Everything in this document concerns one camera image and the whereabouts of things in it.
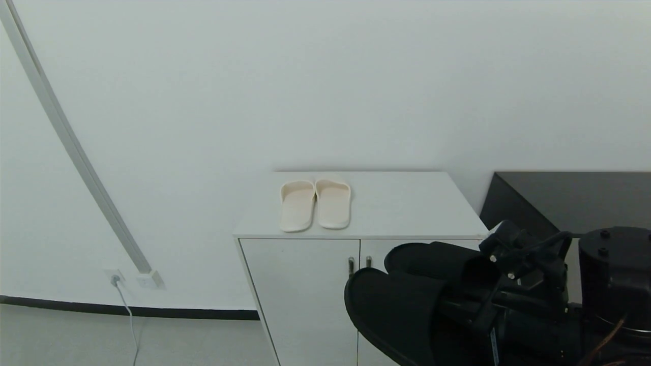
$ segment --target black baseboard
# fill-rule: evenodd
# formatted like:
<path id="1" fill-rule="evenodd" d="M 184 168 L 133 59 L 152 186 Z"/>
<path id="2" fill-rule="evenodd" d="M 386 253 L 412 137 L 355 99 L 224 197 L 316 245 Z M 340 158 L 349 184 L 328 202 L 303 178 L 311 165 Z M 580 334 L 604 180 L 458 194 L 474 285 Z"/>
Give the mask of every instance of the black baseboard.
<path id="1" fill-rule="evenodd" d="M 77 311 L 109 315 L 129 315 L 124 306 L 98 305 L 96 303 L 59 302 L 30 298 L 0 296 L 0 303 L 41 309 Z M 255 310 L 209 310 L 209 309 L 158 309 L 155 307 L 129 306 L 135 317 L 149 318 L 184 318 L 184 319 L 219 319 L 219 320 L 260 320 Z"/>

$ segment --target white slipper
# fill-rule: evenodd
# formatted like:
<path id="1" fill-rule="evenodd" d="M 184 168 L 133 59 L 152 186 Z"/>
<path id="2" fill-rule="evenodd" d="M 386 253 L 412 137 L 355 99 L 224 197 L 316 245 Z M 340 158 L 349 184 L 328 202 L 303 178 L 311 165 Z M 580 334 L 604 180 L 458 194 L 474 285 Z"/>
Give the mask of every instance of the white slipper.
<path id="1" fill-rule="evenodd" d="M 287 182 L 281 187 L 281 230 L 305 230 L 312 224 L 314 184 L 308 180 Z"/>
<path id="2" fill-rule="evenodd" d="M 327 229 L 343 229 L 350 222 L 350 186 L 343 180 L 319 179 L 314 184 L 319 200 L 319 225 Z"/>

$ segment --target white cabinet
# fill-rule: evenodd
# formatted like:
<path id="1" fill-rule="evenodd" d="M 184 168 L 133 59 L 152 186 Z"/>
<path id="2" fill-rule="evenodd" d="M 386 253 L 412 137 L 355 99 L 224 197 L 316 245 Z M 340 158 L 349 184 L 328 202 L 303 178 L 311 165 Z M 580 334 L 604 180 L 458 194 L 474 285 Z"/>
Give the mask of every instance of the white cabinet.
<path id="1" fill-rule="evenodd" d="M 281 231 L 280 187 L 320 174 L 262 177 L 234 231 L 276 361 L 280 366 L 395 366 L 348 318 L 344 286 L 350 271 L 366 266 L 367 257 L 384 270 L 386 254 L 407 242 L 439 240 L 476 249 L 487 230 L 446 173 L 342 172 L 336 174 L 353 191 L 347 228 L 324 229 L 315 218 L 306 231 Z"/>

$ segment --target floor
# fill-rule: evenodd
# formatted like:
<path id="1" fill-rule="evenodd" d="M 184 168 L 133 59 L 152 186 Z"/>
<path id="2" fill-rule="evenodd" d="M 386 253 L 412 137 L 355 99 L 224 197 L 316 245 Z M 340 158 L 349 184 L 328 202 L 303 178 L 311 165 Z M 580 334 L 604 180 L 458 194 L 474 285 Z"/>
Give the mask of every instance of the floor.
<path id="1" fill-rule="evenodd" d="M 137 366 L 272 366 L 258 321 L 133 319 Z M 129 317 L 0 305 L 2 366 L 131 366 Z"/>

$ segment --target wire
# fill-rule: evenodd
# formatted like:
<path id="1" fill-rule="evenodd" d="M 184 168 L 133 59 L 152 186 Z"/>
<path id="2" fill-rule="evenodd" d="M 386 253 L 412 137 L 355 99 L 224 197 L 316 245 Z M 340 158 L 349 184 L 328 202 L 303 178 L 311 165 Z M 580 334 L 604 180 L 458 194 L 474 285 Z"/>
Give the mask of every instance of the wire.
<path id="1" fill-rule="evenodd" d="M 605 337 L 601 342 L 599 342 L 599 344 L 598 344 L 596 347 L 594 347 L 594 348 L 590 351 L 590 353 L 588 353 L 588 354 L 587 354 L 587 355 L 586 355 L 586 356 L 585 356 L 585 357 L 584 357 L 584 358 L 579 362 L 578 366 L 589 366 L 589 365 L 592 363 L 592 359 L 594 359 L 594 357 L 597 355 L 597 353 L 599 353 L 599 351 L 603 348 L 603 346 L 605 346 L 608 342 L 611 341 L 611 339 L 613 339 L 613 337 L 615 336 L 615 334 L 617 333 L 617 331 L 618 331 L 618 330 L 619 330 L 619 329 L 624 325 L 624 321 L 625 321 L 625 320 L 626 320 L 626 315 L 624 315 L 624 316 L 619 320 L 619 322 L 617 322 L 617 324 L 615 325 L 615 327 L 613 328 L 613 330 L 611 330 L 611 332 L 608 333 L 608 335 L 606 335 L 606 337 Z M 608 363 L 607 365 L 608 365 L 608 366 L 617 366 L 617 365 L 620 365 L 620 362 L 619 362 L 619 361 L 614 361 L 614 362 Z"/>
<path id="2" fill-rule="evenodd" d="M 122 295 L 122 291 L 120 290 L 120 287 L 118 287 L 118 282 L 120 281 L 120 277 L 114 275 L 113 278 L 111 278 L 111 284 L 115 286 L 115 288 L 118 290 L 118 293 L 120 294 L 120 298 L 122 299 L 122 303 L 124 304 L 124 307 L 126 310 L 129 312 L 129 324 L 131 325 L 131 335 L 133 336 L 133 343 L 135 344 L 135 355 L 133 356 L 133 366 L 135 366 L 135 359 L 138 358 L 138 351 L 140 351 L 140 347 L 138 346 L 138 341 L 135 339 L 135 332 L 133 331 L 133 313 L 131 312 L 131 309 L 129 309 L 129 306 L 126 304 L 126 301 L 124 301 L 124 296 Z"/>

